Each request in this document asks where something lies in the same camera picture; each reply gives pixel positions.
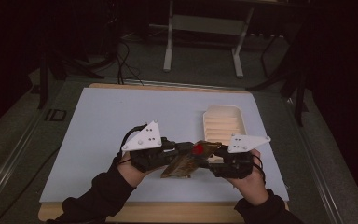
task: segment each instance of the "hand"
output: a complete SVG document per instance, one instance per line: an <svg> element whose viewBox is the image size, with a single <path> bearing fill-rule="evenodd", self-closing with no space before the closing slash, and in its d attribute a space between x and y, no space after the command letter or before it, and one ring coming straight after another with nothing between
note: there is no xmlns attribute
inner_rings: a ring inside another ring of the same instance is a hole
<svg viewBox="0 0 358 224"><path fill-rule="evenodd" d="M121 173L121 175L124 177L124 179L127 181L127 183L129 183L134 188L136 188L142 182L142 180L145 178L145 176L149 175L153 171L156 171L156 170L162 168L162 167L157 168L155 170L151 170L151 171L147 171L147 172L143 173L131 165L130 158L131 157L130 157L129 152L124 153L124 155L120 161L122 163L120 163L117 166L117 169Z"/></svg>
<svg viewBox="0 0 358 224"><path fill-rule="evenodd" d="M251 150L252 154L260 158L260 152L256 149ZM258 158L254 158L254 163L260 165ZM263 175L255 167L251 174L244 179L227 178L236 189L238 189L246 201L253 206L258 206L264 203L269 198L269 193L266 190Z"/></svg>

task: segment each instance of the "white chair leg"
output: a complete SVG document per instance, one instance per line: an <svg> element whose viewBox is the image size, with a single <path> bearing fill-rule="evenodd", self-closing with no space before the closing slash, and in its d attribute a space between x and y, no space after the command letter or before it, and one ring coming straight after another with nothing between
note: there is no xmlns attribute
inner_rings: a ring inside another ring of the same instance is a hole
<svg viewBox="0 0 358 224"><path fill-rule="evenodd" d="M237 78L243 78L243 71L242 71L242 65L241 65L241 59L240 59L240 51L242 48L243 40L246 37L246 32L248 31L249 22L252 18L254 9L250 8L248 12L248 16L246 18L246 22L243 25L243 29L241 31L240 35L240 41L237 44L236 48L232 49L232 58L234 61L234 67L235 67L235 73L237 75Z"/></svg>
<svg viewBox="0 0 358 224"><path fill-rule="evenodd" d="M164 59L164 72L171 71L171 62L172 62L172 16L173 16L173 0L170 1L170 15L168 18L168 43L167 49L165 50L165 59Z"/></svg>

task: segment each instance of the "white triangular marker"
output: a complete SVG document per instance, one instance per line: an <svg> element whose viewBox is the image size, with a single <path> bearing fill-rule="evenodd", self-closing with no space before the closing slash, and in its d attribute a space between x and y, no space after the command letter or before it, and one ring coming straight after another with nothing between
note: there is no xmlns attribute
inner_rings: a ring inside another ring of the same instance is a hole
<svg viewBox="0 0 358 224"><path fill-rule="evenodd" d="M228 152L247 152L270 141L270 137L233 134L228 146Z"/></svg>
<svg viewBox="0 0 358 224"><path fill-rule="evenodd" d="M156 121L150 122L121 149L123 151L134 151L153 147L161 147L161 135Z"/></svg>

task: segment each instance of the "metal stand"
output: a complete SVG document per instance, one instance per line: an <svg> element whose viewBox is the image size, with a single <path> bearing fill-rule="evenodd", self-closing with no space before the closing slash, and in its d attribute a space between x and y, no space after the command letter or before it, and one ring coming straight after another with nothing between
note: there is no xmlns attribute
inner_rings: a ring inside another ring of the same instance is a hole
<svg viewBox="0 0 358 224"><path fill-rule="evenodd" d="M240 37L238 44L232 49L232 57L234 60L235 72L238 78L243 78L241 67L240 51L249 22L252 18L254 9L251 7L248 11L245 21L223 20L216 18L195 17L186 15L173 14L173 0L170 1L170 12L168 18L168 43L165 50L164 72L171 71L172 63L172 32L176 30L187 30L223 35L238 35Z"/></svg>

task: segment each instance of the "person's left hand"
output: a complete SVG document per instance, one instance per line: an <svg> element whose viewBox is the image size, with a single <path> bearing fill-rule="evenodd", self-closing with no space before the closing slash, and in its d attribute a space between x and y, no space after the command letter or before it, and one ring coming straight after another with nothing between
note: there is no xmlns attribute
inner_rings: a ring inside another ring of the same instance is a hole
<svg viewBox="0 0 358 224"><path fill-rule="evenodd" d="M145 178L145 176L162 168L162 167L159 167L157 169L143 173L131 165L130 158L131 158L130 152L124 153L124 155L120 161L122 163L120 163L117 166L117 169L121 173L121 175L124 177L124 179L127 181L127 183L129 183L134 188L137 187L142 182L142 180Z"/></svg>

